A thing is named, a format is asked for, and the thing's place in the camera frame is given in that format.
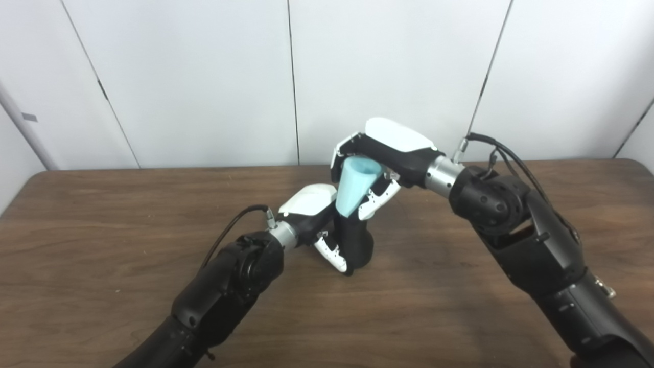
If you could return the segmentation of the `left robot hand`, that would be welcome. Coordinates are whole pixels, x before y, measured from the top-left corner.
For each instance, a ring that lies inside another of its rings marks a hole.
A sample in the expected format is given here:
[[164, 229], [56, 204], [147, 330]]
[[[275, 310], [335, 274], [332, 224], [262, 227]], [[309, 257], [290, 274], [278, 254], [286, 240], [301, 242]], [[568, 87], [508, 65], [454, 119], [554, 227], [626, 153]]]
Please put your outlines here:
[[269, 232], [285, 252], [302, 246], [313, 247], [338, 272], [352, 274], [343, 254], [336, 221], [336, 187], [316, 183], [305, 186], [283, 203]]

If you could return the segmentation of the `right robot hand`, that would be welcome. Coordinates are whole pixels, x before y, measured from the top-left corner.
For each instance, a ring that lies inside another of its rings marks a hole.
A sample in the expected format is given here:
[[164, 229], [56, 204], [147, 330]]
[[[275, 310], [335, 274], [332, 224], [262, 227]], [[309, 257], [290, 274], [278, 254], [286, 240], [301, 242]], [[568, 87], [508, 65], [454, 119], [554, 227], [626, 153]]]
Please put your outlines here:
[[376, 117], [336, 145], [330, 163], [338, 184], [336, 209], [366, 221], [402, 188], [425, 187], [428, 169], [444, 156], [432, 140], [393, 120]]

